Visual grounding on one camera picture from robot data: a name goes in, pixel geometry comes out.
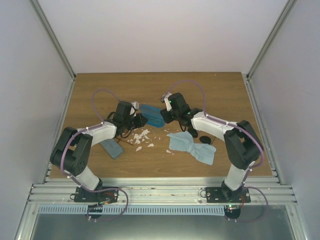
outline wooden table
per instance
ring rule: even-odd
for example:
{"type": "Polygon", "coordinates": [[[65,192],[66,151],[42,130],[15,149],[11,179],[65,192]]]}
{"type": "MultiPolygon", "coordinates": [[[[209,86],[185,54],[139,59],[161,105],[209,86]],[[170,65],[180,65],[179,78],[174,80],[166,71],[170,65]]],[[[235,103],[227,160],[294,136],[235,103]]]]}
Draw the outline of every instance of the wooden table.
{"type": "MultiPolygon", "coordinates": [[[[83,128],[100,122],[91,107],[91,95],[97,89],[112,90],[122,100],[148,104],[160,109],[165,104],[160,97],[175,82],[194,80],[205,90],[206,110],[209,114],[221,119],[239,122],[249,121],[259,134],[258,126],[248,98],[242,75],[238,72],[158,72],[158,73],[90,73],[78,74],[66,113],[64,128],[83,128]]],[[[202,109],[200,90],[191,83],[176,86],[172,93],[180,92],[191,108],[202,109]]],[[[117,100],[108,93],[99,92],[94,99],[98,112],[106,118],[116,110],[117,100]]],[[[169,150],[168,133],[177,133],[180,127],[177,122],[166,124],[163,128],[146,125],[149,139],[134,144],[120,141],[124,153],[112,159],[100,144],[91,148],[88,166],[100,178],[138,178],[138,177],[218,177],[226,176],[230,168],[224,142],[215,139],[216,147],[213,165],[197,161],[187,152],[169,150]]],[[[133,131],[140,134],[142,129],[133,131]]],[[[271,176],[271,168],[266,160],[261,167],[255,168],[250,176],[271,176]]],[[[51,178],[64,178],[60,170],[53,166],[51,178]]]]}

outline metal plate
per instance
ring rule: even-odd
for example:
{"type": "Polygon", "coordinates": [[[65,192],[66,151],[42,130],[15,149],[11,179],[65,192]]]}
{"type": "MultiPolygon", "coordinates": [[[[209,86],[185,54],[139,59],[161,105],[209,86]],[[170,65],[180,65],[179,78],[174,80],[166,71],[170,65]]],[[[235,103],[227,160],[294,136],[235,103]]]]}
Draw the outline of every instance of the metal plate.
{"type": "MultiPolygon", "coordinates": [[[[226,203],[227,202],[226,198],[222,194],[221,187],[206,187],[205,188],[205,195],[206,195],[207,203],[210,203],[210,204],[226,203]]],[[[237,197],[233,198],[229,203],[241,204],[242,199],[241,199],[240,195],[243,197],[244,202],[246,204],[251,203],[250,194],[249,194],[248,189],[240,192],[237,195],[237,197]]]]}

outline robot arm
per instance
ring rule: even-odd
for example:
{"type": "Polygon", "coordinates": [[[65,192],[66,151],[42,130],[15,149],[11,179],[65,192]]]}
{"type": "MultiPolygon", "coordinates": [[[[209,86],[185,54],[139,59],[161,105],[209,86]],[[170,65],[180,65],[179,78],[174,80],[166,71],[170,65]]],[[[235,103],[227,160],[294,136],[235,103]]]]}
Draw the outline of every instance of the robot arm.
{"type": "Polygon", "coordinates": [[[137,102],[120,101],[116,111],[110,114],[113,115],[112,119],[106,119],[101,124],[92,127],[65,128],[53,149],[50,162],[60,168],[63,160],[63,171],[69,176],[74,176],[76,181],[86,189],[95,191],[101,188],[102,184],[99,184],[101,180],[87,166],[91,147],[103,140],[121,136],[126,131],[143,127],[148,120],[141,113],[136,114],[138,108],[137,102]],[[78,135],[70,144],[75,148],[67,149],[62,159],[65,148],[69,147],[68,141],[75,134],[78,135]]]}
{"type": "MultiPolygon", "coordinates": [[[[180,93],[168,93],[161,101],[166,105],[166,108],[161,111],[161,115],[167,124],[176,120],[183,127],[203,131],[225,142],[231,167],[227,177],[222,182],[221,190],[227,201],[237,196],[242,191],[241,186],[247,171],[260,156],[257,146],[238,129],[209,119],[202,109],[190,109],[180,93]]],[[[249,122],[243,120],[239,123],[229,122],[229,124],[237,125],[246,130],[262,147],[249,122]]]]}

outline blue cloth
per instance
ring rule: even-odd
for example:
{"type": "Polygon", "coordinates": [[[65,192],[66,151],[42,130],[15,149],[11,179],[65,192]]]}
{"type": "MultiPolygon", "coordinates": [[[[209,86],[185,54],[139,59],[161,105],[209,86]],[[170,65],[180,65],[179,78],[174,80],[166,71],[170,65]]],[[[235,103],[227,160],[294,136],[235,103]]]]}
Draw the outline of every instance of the blue cloth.
{"type": "Polygon", "coordinates": [[[187,131],[178,133],[169,133],[170,137],[169,149],[181,152],[188,152],[199,162],[212,165],[216,148],[209,144],[194,143],[194,139],[187,131]]]}

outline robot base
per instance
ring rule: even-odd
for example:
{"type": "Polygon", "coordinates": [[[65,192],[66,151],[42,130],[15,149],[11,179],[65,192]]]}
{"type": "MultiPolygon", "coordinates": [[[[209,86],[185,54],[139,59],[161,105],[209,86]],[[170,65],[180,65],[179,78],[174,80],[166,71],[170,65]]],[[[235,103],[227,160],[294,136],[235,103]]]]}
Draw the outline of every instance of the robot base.
{"type": "Polygon", "coordinates": [[[206,196],[206,202],[210,203],[210,204],[216,204],[216,203],[241,204],[243,199],[244,199],[244,203],[251,202],[251,198],[250,198],[250,194],[249,194],[248,189],[240,191],[231,200],[227,200],[226,197],[222,193],[222,187],[206,187],[205,188],[205,196],[206,196]]]}
{"type": "MultiPolygon", "coordinates": [[[[116,188],[103,186],[102,189],[116,188]]],[[[71,196],[74,196],[74,202],[76,203],[102,203],[108,202],[108,204],[116,203],[118,201],[118,190],[107,190],[103,192],[88,192],[82,187],[77,187],[75,193],[71,196]]]]}

